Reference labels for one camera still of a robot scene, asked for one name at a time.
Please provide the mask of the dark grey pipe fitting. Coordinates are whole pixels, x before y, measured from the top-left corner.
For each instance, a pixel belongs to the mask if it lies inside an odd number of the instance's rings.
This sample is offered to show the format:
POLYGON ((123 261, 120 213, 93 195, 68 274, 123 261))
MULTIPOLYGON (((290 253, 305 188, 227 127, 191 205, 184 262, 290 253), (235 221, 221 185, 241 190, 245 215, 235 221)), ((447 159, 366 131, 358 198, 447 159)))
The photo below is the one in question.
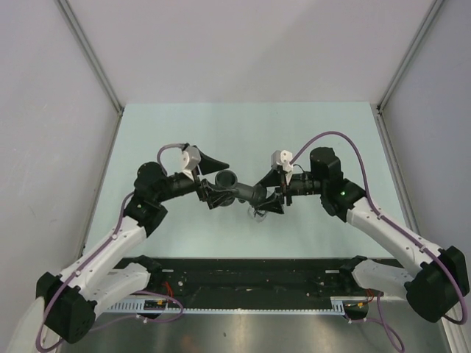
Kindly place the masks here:
POLYGON ((241 203, 248 202, 256 206, 266 199, 267 191, 260 185, 246 185, 238 181, 238 177, 230 170, 219 171, 215 176, 215 185, 220 190, 229 190, 230 196, 225 196, 219 206, 230 206, 235 200, 241 203))

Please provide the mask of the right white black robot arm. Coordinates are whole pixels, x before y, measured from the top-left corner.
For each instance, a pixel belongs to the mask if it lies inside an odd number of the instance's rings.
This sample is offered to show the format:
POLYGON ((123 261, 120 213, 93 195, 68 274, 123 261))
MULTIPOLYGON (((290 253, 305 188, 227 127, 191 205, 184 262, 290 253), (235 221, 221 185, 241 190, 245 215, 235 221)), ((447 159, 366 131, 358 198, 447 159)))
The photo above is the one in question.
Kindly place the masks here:
POLYGON ((395 268, 354 257, 339 277, 346 294, 356 295, 364 288, 391 294, 405 299, 420 317, 434 323, 470 292, 464 254, 455 246, 444 249, 393 222, 364 188, 344 177, 332 148, 311 151, 309 172, 295 174, 292 159, 286 150, 272 154, 272 168, 259 183, 275 191, 258 210, 283 213, 293 197, 318 195, 329 215, 370 236, 401 265, 395 268))

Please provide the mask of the clear plastic threaded connector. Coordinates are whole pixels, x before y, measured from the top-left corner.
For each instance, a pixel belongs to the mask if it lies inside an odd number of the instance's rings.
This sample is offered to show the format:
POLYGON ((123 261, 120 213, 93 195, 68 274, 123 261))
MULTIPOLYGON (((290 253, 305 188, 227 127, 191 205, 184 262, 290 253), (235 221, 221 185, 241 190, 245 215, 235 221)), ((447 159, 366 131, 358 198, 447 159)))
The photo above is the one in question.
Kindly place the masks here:
POLYGON ((270 197, 271 194, 277 194, 276 192, 269 193, 267 190, 262 190, 262 193, 258 196, 257 199, 249 203, 249 216, 257 221, 258 223, 262 222, 269 213, 258 211, 257 206, 270 197))

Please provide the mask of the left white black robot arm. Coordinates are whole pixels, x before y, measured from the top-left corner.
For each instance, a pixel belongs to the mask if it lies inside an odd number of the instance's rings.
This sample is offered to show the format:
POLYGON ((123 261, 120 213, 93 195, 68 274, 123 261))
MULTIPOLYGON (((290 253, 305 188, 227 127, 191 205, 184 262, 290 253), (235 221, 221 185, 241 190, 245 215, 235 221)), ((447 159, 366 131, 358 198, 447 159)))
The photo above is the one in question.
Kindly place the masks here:
POLYGON ((210 185, 201 176, 223 171, 227 163, 202 153, 188 143, 181 151, 182 169, 169 175, 159 160, 141 165, 134 190, 124 197, 116 225, 90 251, 59 274, 44 273, 37 281, 36 296, 44 300, 42 327, 58 335, 60 342, 76 343, 91 330, 109 306, 143 290, 161 289, 162 275, 139 263, 119 274, 110 271, 133 247, 144 242, 162 223, 168 211, 163 203, 189 193, 210 199, 210 185))

